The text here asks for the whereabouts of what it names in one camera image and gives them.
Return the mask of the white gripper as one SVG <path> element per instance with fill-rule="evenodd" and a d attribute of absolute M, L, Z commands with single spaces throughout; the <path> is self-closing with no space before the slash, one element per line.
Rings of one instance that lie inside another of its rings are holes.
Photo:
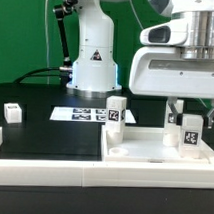
<path fill-rule="evenodd" d="M 166 96 L 168 123 L 183 123 L 184 100 L 214 99 L 214 25 L 173 19 L 144 29 L 135 53 L 129 88 L 135 94 Z M 205 126 L 214 124 L 214 100 Z"/>

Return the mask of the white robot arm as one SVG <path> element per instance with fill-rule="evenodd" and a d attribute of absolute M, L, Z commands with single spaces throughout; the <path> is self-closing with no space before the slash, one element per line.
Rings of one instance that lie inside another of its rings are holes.
<path fill-rule="evenodd" d="M 79 16 L 79 57 L 71 67 L 68 88 L 90 96 L 118 87 L 113 60 L 114 23 L 103 14 L 101 2 L 127 0 L 66 0 L 64 10 Z M 184 116 L 175 107 L 178 98 L 207 98 L 214 118 L 214 0 L 148 0 L 169 22 L 142 30 L 143 45 L 131 64 L 129 88 L 137 95 L 165 96 L 172 122 Z"/>

